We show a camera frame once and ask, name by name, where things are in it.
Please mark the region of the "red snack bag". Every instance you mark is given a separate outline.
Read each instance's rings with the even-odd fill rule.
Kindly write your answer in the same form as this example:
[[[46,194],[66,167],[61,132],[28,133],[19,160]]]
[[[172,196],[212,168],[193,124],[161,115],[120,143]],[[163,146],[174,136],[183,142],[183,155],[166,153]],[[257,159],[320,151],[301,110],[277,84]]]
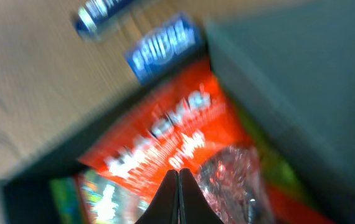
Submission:
[[[188,168],[223,223],[328,223],[263,179],[235,107],[200,60],[149,92],[80,162],[149,204],[167,171]]]

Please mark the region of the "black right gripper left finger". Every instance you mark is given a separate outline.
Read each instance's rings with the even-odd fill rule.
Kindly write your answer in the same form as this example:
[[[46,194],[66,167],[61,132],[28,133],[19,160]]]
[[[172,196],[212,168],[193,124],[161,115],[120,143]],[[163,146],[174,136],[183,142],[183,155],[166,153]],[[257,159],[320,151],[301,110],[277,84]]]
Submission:
[[[167,171],[147,210],[135,224],[178,224],[179,174]]]

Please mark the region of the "dark green open box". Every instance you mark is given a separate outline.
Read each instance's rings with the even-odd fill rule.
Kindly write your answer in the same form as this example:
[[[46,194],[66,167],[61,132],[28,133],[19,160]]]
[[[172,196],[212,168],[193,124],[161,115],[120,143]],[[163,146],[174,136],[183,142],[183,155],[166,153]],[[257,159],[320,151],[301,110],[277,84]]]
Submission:
[[[318,191],[355,223],[355,9],[300,7],[211,26],[227,89]]]

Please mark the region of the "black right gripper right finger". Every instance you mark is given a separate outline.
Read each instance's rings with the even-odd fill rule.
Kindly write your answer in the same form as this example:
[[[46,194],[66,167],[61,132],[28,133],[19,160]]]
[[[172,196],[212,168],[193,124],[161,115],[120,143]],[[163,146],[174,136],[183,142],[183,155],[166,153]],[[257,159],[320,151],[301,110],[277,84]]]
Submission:
[[[192,172],[179,171],[179,213],[182,224],[224,224],[203,196]]]

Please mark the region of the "Dairy Milk chocolate bar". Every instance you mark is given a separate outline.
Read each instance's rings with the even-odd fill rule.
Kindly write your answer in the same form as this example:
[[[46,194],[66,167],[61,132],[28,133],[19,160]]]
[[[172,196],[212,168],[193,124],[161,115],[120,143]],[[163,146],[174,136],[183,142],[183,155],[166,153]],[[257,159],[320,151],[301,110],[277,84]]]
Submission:
[[[135,0],[88,0],[72,17],[72,24],[83,40],[99,40],[112,20],[127,10]]]

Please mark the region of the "blue Eclipse mint box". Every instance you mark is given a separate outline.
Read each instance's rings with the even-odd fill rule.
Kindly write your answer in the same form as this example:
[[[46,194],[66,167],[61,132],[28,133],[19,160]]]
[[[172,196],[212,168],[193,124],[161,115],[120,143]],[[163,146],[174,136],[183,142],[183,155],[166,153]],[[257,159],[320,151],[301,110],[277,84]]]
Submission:
[[[144,85],[201,44],[197,24],[179,13],[148,32],[124,56],[138,82]]]

